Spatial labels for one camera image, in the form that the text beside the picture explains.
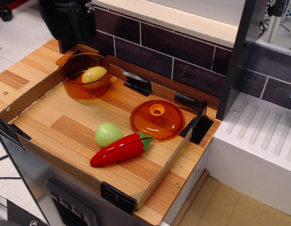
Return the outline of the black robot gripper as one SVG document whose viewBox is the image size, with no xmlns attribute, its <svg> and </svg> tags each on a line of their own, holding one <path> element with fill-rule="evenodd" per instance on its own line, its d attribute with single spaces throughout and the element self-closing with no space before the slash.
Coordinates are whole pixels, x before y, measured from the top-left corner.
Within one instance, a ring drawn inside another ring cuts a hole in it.
<svg viewBox="0 0 291 226">
<path fill-rule="evenodd" d="M 57 40 L 74 35 L 84 43 L 96 35 L 95 7 L 91 0 L 39 0 L 40 14 Z"/>
</svg>

